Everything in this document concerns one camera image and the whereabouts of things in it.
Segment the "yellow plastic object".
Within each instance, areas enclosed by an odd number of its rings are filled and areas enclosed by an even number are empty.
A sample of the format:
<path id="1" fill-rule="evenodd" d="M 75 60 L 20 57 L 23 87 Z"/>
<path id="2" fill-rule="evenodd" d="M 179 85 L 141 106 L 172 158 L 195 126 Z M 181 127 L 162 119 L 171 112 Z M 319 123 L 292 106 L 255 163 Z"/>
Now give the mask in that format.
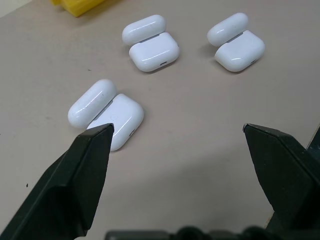
<path id="1" fill-rule="evenodd" d="M 105 0 L 50 0 L 54 6 L 61 6 L 74 17 L 79 17 L 100 5 Z"/>

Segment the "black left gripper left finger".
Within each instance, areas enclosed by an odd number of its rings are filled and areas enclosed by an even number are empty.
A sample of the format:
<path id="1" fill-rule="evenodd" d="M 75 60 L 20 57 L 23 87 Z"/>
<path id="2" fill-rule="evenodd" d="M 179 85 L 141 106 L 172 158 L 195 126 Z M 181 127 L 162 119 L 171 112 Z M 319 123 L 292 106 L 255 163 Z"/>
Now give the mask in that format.
<path id="1" fill-rule="evenodd" d="M 107 123 L 79 134 L 42 174 L 0 240 L 85 237 L 104 188 L 113 133 Z"/>

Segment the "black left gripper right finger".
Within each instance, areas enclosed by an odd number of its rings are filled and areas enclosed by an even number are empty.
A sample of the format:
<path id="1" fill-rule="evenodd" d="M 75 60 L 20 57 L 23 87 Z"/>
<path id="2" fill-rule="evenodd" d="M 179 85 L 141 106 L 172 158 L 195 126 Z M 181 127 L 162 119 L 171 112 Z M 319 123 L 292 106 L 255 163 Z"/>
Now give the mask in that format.
<path id="1" fill-rule="evenodd" d="M 250 156 L 273 209 L 269 230 L 320 230 L 320 126 L 307 147 L 279 130 L 245 124 Z"/>

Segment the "white earbud case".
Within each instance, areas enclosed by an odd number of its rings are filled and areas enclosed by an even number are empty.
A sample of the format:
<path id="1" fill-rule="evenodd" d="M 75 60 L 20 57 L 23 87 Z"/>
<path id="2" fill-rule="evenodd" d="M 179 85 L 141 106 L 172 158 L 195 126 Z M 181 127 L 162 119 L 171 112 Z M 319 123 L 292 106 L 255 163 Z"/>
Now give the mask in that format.
<path id="1" fill-rule="evenodd" d="M 153 72 L 173 63 L 180 55 L 175 39 L 166 32 L 167 22 L 155 14 L 127 25 L 122 41 L 130 46 L 129 56 L 142 72 Z"/>
<path id="2" fill-rule="evenodd" d="M 111 80 L 94 83 L 69 109 L 69 123 L 79 129 L 113 124 L 110 150 L 119 150 L 144 119 L 142 106 L 117 88 Z"/>
<path id="3" fill-rule="evenodd" d="M 265 43 L 247 29 L 249 18 L 238 12 L 213 26 L 207 33 L 209 43 L 217 47 L 215 60 L 230 72 L 240 72 L 265 52 Z"/>

